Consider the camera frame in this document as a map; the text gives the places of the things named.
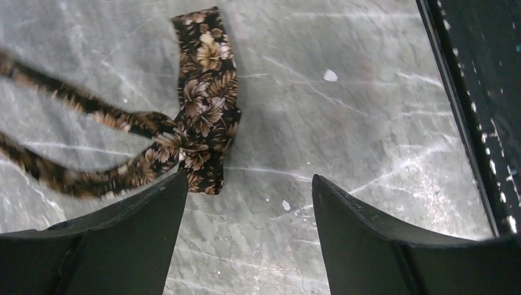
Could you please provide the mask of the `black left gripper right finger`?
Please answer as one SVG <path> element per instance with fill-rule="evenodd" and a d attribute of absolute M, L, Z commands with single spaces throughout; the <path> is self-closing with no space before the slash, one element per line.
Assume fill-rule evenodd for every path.
<path fill-rule="evenodd" d="M 400 220 L 324 176 L 311 183 L 331 294 L 519 294 L 520 235 L 445 235 Z"/>

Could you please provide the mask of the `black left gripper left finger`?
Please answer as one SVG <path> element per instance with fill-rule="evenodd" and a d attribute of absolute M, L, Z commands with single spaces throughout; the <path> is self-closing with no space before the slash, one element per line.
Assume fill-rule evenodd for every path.
<path fill-rule="evenodd" d="M 2 294 L 162 294 L 187 200 L 174 173 L 92 213 L 1 235 Z"/>

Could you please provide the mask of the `brown floral tie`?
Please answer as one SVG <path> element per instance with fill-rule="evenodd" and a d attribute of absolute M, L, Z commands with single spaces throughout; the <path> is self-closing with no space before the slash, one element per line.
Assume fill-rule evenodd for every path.
<path fill-rule="evenodd" d="M 1 50 L 1 77 L 107 127 L 145 137 L 151 145 L 103 170 L 78 170 L 1 133 L 1 154 L 44 187 L 75 199 L 102 199 L 147 186 L 171 170 L 187 176 L 191 193 L 218 195 L 224 160 L 237 135 L 238 69 L 218 6 L 171 18 L 178 39 L 178 113 L 127 111 L 78 85 L 53 77 Z"/>

